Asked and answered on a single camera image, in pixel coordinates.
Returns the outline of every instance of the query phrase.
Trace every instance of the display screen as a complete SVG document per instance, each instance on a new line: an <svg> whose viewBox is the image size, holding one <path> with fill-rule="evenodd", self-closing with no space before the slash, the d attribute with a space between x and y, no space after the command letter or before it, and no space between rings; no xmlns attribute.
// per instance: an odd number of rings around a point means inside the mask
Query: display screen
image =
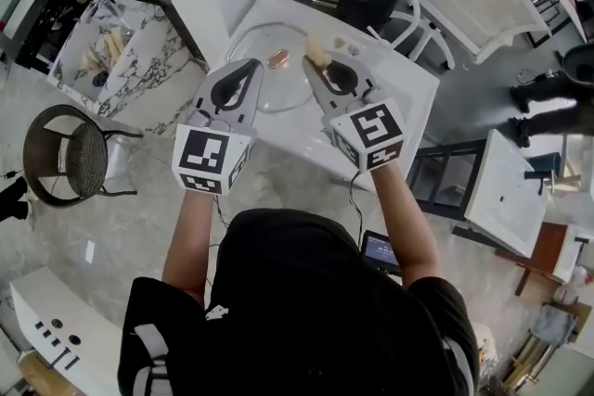
<svg viewBox="0 0 594 396"><path fill-rule="evenodd" d="M377 239L376 237L369 237L368 244L365 247L365 255L371 259L388 262L393 265L398 265L390 243Z"/></svg>

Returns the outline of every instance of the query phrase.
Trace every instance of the small screen device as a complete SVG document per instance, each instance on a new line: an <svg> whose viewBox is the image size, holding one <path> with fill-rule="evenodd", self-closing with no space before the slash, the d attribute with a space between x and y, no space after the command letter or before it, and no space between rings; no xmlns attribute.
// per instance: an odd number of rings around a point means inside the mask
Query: small screen device
<svg viewBox="0 0 594 396"><path fill-rule="evenodd" d="M400 266L386 235L365 230L361 255L372 265L390 274L400 275Z"/></svg>

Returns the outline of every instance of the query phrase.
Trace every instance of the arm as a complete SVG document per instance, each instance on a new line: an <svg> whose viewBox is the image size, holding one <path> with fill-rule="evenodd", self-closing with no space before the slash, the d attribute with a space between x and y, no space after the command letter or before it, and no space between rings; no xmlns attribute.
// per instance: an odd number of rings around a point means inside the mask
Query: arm
<svg viewBox="0 0 594 396"><path fill-rule="evenodd" d="M186 192L163 269L163 282L184 290L204 307L213 197Z"/></svg>
<svg viewBox="0 0 594 396"><path fill-rule="evenodd" d="M428 276L442 276L435 236L400 170L391 162L371 172L390 244L409 287Z"/></svg>

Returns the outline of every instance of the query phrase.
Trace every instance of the person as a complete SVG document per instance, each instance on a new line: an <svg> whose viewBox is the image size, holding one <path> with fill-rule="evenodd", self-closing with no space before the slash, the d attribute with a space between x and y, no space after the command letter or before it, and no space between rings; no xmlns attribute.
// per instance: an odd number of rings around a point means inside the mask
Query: person
<svg viewBox="0 0 594 396"><path fill-rule="evenodd" d="M32 205L28 198L20 201L27 193L27 182L19 177L14 183L0 192L0 223L13 217L17 220L27 220L32 229Z"/></svg>
<svg viewBox="0 0 594 396"><path fill-rule="evenodd" d="M187 191L162 281L132 285L121 393L473 394L463 298L393 164L371 174L403 286L332 220L250 210L228 226L205 308L213 198Z"/></svg>
<svg viewBox="0 0 594 396"><path fill-rule="evenodd" d="M591 74L589 65L580 65ZM510 138L518 147L530 147L530 137L538 134L582 134L594 135L594 89L569 79L564 71L554 74L539 74L534 81L510 88L511 99L516 108L524 114L530 112L530 101L549 101L556 98L573 99L575 104L568 108L536 114L530 119L510 118Z"/></svg>

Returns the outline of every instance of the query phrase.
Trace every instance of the black shoe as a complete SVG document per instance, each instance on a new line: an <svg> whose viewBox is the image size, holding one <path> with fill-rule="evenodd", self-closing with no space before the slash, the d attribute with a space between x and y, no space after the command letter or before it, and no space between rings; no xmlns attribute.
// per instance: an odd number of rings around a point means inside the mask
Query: black shoe
<svg viewBox="0 0 594 396"><path fill-rule="evenodd" d="M510 139L516 146L519 148L530 147L530 137L528 137L526 131L526 119L510 118L508 124L510 125Z"/></svg>
<svg viewBox="0 0 594 396"><path fill-rule="evenodd" d="M528 112L530 112L528 100L523 97L522 94L520 94L519 88L517 86L512 86L510 88L510 96L513 104L522 114L528 114Z"/></svg>

